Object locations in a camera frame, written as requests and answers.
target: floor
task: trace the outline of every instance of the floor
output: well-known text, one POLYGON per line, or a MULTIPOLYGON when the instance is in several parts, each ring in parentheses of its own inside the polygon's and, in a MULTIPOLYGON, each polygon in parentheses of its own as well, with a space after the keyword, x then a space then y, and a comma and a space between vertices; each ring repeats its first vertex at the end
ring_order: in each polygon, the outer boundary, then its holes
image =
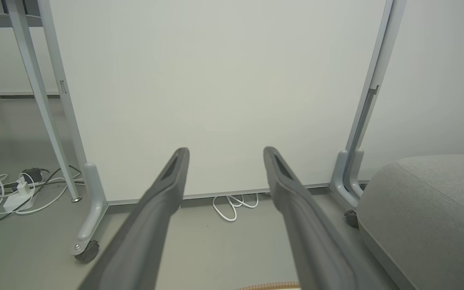
MULTIPOLYGON (((76 165, 59 99, 50 99, 68 162, 76 165)), ((30 167, 58 168, 53 148, 33 99, 0 99, 0 174, 9 180, 30 167)), ((62 189, 50 185, 37 197, 46 204, 62 189)), ((76 289, 94 261, 81 264, 69 247, 89 209, 90 198, 79 186, 80 202, 64 194, 50 207, 0 222, 0 289, 76 289)), ((344 209, 328 188, 313 190, 350 246, 388 288, 394 284, 360 240, 359 232, 342 220, 344 209)), ((212 208, 212 199, 185 200, 173 215, 166 237, 157 289, 236 289, 249 285, 298 281, 282 215, 269 197, 259 196, 255 209, 240 207, 236 222, 226 222, 212 208)), ((246 197, 254 202, 255 195, 246 197)), ((232 215, 225 198, 218 207, 232 215)), ((96 233, 101 250, 109 243, 133 205, 112 206, 96 233)))

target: looped white cable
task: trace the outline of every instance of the looped white cable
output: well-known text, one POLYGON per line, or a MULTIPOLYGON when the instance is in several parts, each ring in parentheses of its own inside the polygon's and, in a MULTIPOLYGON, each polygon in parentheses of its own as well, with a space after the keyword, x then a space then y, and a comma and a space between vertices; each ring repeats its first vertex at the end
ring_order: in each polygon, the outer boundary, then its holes
POLYGON ((232 207, 232 210, 234 211, 234 218, 227 218, 223 213, 221 213, 221 211, 217 208, 216 206, 216 198, 217 197, 214 197, 212 199, 212 206, 214 207, 214 209, 216 210, 216 212, 224 219, 226 220, 227 222, 234 222, 236 219, 237 219, 237 211, 236 211, 236 207, 240 207, 240 206, 246 206, 248 207, 249 209, 254 209, 257 207, 257 205, 259 204, 259 195, 258 193, 255 194, 255 198, 256 198, 256 202, 255 202, 255 205, 249 205, 247 204, 246 202, 244 202, 244 198, 243 198, 243 195, 241 195, 241 200, 235 198, 234 196, 226 196, 227 198, 227 201, 228 201, 228 204, 230 204, 230 206, 232 207), (230 200, 230 198, 233 198, 235 201, 239 202, 239 204, 234 204, 232 202, 232 200, 230 200))

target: white partition panel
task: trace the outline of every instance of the white partition panel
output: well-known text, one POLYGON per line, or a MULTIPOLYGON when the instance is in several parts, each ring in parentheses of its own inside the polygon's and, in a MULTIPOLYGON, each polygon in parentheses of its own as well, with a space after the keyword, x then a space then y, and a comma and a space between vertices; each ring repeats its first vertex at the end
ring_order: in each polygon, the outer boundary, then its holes
POLYGON ((404 157, 464 154, 464 0, 408 0, 365 138, 360 180, 404 157))
MULTIPOLYGON (((30 33, 46 92, 58 94, 44 30, 31 27, 30 33)), ((13 29, 7 27, 0 28, 0 95, 33 95, 13 29)))
POLYGON ((266 189, 263 148, 304 184, 344 149, 384 0, 51 0, 87 159, 110 202, 178 147, 186 197, 266 189))

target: caster wheel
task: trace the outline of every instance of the caster wheel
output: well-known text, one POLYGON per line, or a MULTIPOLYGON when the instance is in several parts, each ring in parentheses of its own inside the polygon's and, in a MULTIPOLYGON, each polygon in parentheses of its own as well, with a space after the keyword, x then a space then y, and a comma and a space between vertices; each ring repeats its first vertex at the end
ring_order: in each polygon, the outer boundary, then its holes
POLYGON ((346 224, 352 228, 359 228, 359 223, 357 222, 357 213, 355 211, 347 211, 344 216, 346 224))
POLYGON ((99 244, 95 240, 92 240, 87 244, 87 248, 79 255, 75 256, 75 259, 82 262, 83 264, 91 262, 99 251, 99 244))

